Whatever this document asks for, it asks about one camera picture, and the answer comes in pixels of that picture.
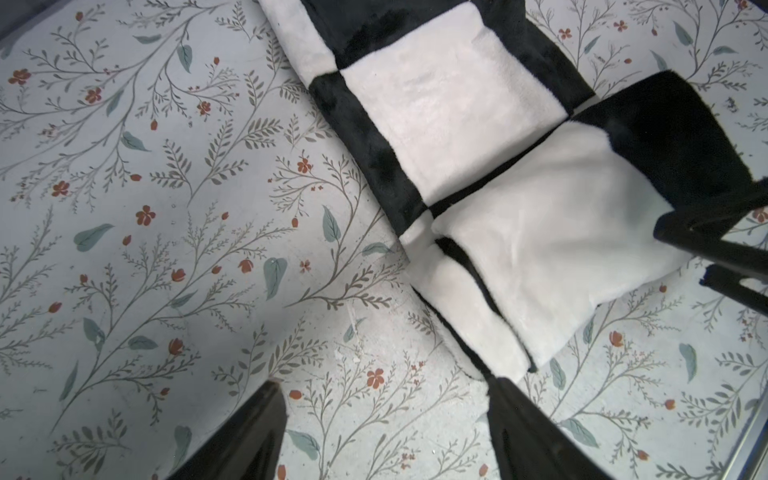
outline black and white cushion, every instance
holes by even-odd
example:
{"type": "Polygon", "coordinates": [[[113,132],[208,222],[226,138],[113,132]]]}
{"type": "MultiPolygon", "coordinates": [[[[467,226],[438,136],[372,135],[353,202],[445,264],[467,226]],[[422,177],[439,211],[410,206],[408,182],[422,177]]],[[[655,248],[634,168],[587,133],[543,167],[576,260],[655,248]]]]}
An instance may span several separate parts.
{"type": "Polygon", "coordinates": [[[260,3],[473,376],[547,362],[688,258],[654,240],[661,214],[751,181],[684,80],[598,103],[524,0],[260,3]]]}
{"type": "Polygon", "coordinates": [[[431,243],[421,238],[429,206],[490,174],[594,96],[525,20],[523,1],[261,5],[392,227],[406,234],[409,253],[419,239],[431,243]]]}
{"type": "Polygon", "coordinates": [[[689,260],[654,239],[661,215],[749,182],[693,88],[656,74],[564,122],[439,215],[441,240],[413,259],[410,279],[493,374],[520,379],[520,362],[549,361],[598,304],[689,260]],[[487,348],[510,330],[517,362],[487,348]]]}

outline red flower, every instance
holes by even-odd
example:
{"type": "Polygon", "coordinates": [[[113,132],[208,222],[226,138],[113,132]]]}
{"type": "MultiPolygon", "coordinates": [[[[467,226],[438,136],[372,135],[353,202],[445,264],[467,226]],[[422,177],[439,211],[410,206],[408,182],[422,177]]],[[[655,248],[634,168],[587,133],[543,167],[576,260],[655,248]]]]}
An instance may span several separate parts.
{"type": "Polygon", "coordinates": [[[202,116],[208,115],[210,112],[210,103],[207,101],[202,101],[197,106],[197,108],[200,110],[200,115],[202,116]]]}
{"type": "Polygon", "coordinates": [[[89,104],[94,104],[99,100],[101,100],[101,89],[99,87],[96,87],[95,90],[89,90],[85,95],[85,101],[89,104]]]}
{"type": "Polygon", "coordinates": [[[174,282],[180,282],[181,280],[184,280],[184,269],[180,268],[179,270],[173,270],[170,272],[170,279],[174,282]]]}
{"type": "Polygon", "coordinates": [[[376,369],[375,372],[368,372],[368,386],[378,389],[379,385],[384,385],[384,370],[376,369]]]}
{"type": "Polygon", "coordinates": [[[619,332],[611,332],[608,334],[608,339],[611,341],[611,345],[619,347],[624,346],[623,336],[619,332]]]}
{"type": "Polygon", "coordinates": [[[243,271],[243,273],[248,273],[253,269],[253,262],[248,260],[247,258],[240,262],[240,265],[238,267],[243,271]]]}
{"type": "Polygon", "coordinates": [[[144,225],[145,227],[148,226],[152,219],[155,218],[157,215],[155,212],[150,211],[149,205],[144,205],[141,208],[141,212],[136,212],[136,224],[138,225],[144,225]]]}
{"type": "Polygon", "coordinates": [[[31,73],[26,68],[23,68],[21,70],[14,70],[13,71],[13,77],[8,79],[9,84],[20,84],[23,85],[27,83],[27,79],[29,79],[32,76],[31,73]]]}
{"type": "Polygon", "coordinates": [[[54,197],[58,197],[61,195],[62,197],[66,197],[69,193],[69,184],[65,181],[60,181],[56,185],[53,186],[53,195],[54,197]]]}
{"type": "Polygon", "coordinates": [[[168,353],[173,356],[179,355],[184,350],[184,342],[181,339],[173,339],[168,343],[168,353]]]}
{"type": "Polygon", "coordinates": [[[299,172],[302,174],[308,174],[310,170],[312,170],[312,165],[309,163],[309,161],[306,158],[302,158],[299,162],[299,172]]]}
{"type": "Polygon", "coordinates": [[[755,210],[754,212],[752,212],[752,218],[757,220],[757,223],[762,223],[768,220],[768,212],[766,212],[766,208],[761,207],[755,210]]]}

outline black fluffy fabric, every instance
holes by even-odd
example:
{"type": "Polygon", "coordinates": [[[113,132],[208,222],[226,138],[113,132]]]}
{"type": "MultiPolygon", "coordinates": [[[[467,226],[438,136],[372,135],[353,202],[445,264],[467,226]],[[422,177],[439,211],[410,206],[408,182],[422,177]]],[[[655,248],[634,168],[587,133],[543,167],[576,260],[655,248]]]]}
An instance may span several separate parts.
{"type": "Polygon", "coordinates": [[[320,36],[347,68],[463,0],[301,0],[320,36]]]}
{"type": "Polygon", "coordinates": [[[349,91],[338,71],[315,78],[310,84],[310,94],[355,158],[392,228],[398,236],[402,235],[427,206],[400,168],[392,146],[349,91]]]}
{"type": "MultiPolygon", "coordinates": [[[[672,207],[752,183],[749,169],[696,91],[663,71],[625,88],[574,121],[605,130],[611,148],[645,175],[672,207]]],[[[712,223],[724,235],[739,219],[712,223]]]]}
{"type": "Polygon", "coordinates": [[[486,27],[560,101],[568,114],[594,95],[565,54],[525,18],[525,2],[472,0],[486,27]]]}

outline floral pattern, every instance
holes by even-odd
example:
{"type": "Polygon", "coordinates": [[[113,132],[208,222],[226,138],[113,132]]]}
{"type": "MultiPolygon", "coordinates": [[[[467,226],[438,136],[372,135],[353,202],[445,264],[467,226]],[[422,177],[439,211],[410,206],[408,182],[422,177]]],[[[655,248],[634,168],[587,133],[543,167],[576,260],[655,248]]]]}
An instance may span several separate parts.
{"type": "MultiPolygon", "coordinates": [[[[674,69],[768,173],[759,9],[527,13],[601,96],[674,69]]],[[[485,386],[256,2],[74,0],[0,65],[1,477],[165,478],[273,379],[279,480],[498,478],[485,386]]],[[[768,214],[730,238],[767,248],[768,214]]],[[[600,306],[520,383],[616,478],[718,478],[766,388],[766,318],[703,268],[600,306]]]]}

